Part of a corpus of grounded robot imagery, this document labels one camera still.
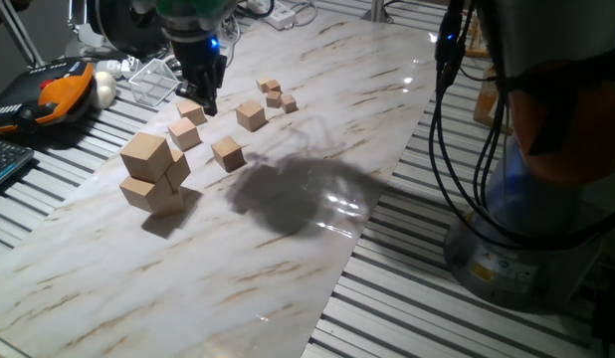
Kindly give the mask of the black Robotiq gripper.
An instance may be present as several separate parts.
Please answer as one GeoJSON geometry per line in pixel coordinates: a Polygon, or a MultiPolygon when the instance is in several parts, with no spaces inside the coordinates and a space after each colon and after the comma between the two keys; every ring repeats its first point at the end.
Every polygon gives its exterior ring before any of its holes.
{"type": "Polygon", "coordinates": [[[194,102],[200,97],[204,112],[216,115],[217,89],[222,86],[227,65],[227,57],[220,53],[217,34],[205,31],[185,34],[174,37],[171,46],[182,72],[176,94],[194,102]]]}

